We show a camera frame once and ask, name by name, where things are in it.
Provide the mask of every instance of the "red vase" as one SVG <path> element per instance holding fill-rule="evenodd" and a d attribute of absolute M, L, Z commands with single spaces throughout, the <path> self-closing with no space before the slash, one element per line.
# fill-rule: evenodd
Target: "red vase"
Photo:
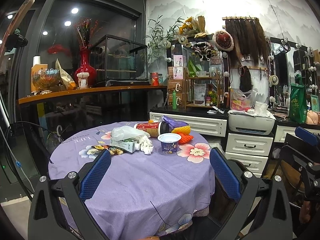
<path fill-rule="evenodd" d="M 78 73 L 88 72 L 89 73 L 88 86 L 92 87 L 97 78 L 97 71 L 95 70 L 95 68 L 91 67 L 89 64 L 90 50 L 81 49 L 80 56 L 81 56 L 81 64 L 80 64 L 80 67 L 75 72 L 75 82 L 76 84 L 78 84 L 78 77 L 77 77 Z"/>

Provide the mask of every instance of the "green bottle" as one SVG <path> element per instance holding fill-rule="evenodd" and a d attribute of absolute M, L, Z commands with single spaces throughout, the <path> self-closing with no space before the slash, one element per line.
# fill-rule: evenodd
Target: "green bottle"
<path fill-rule="evenodd" d="M 177 109 L 177 95 L 176 90 L 172 92 L 172 109 Z"/>

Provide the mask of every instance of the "purple plastic bag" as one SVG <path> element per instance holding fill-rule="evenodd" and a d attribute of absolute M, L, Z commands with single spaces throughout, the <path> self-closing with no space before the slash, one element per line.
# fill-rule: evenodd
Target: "purple plastic bag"
<path fill-rule="evenodd" d="M 177 121 L 174 120 L 173 118 L 167 117 L 167 116 L 162 116 L 163 121 L 169 124 L 170 128 L 177 128 L 177 127 L 182 127 L 182 126 L 187 126 L 188 124 L 183 121 Z"/>

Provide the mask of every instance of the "wooden counter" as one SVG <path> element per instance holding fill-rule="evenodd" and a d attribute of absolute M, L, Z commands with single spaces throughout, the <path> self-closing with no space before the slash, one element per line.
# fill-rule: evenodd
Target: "wooden counter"
<path fill-rule="evenodd" d="M 118 86 L 118 87 L 101 87 L 101 88 L 87 88 L 87 89 L 76 89 L 76 90 L 69 90 L 69 91 L 61 91 L 61 92 L 52 92 L 43 95 L 35 95 L 26 98 L 20 98 L 19 104 L 26 104 L 26 103 L 33 103 L 36 104 L 37 101 L 44 101 L 46 99 L 63 97 L 63 96 L 70 96 L 70 95 L 80 95 L 84 93 L 98 93 L 98 92 L 105 92 L 105 91 L 122 91 L 122 90 L 164 90 L 167 89 L 166 86 Z"/>

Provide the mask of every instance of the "purple tablecloth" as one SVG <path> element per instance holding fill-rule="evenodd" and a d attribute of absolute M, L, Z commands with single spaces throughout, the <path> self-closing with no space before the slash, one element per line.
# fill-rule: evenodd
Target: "purple tablecloth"
<path fill-rule="evenodd" d="M 107 145 L 113 128 L 136 123 L 103 125 L 69 138 L 51 156 L 54 164 L 49 163 L 50 178 L 61 179 L 70 171 L 78 172 L 93 160 L 83 158 L 79 152 L 87 151 L 88 146 Z M 187 225 L 196 211 L 209 206 L 215 187 L 214 171 L 208 159 L 210 149 L 201 135 L 196 132 L 191 135 L 194 139 L 180 146 L 179 155 L 165 154 L 160 142 L 152 138 L 151 155 L 138 151 L 112 156 L 98 189 L 85 201 L 111 240 L 171 233 Z"/>

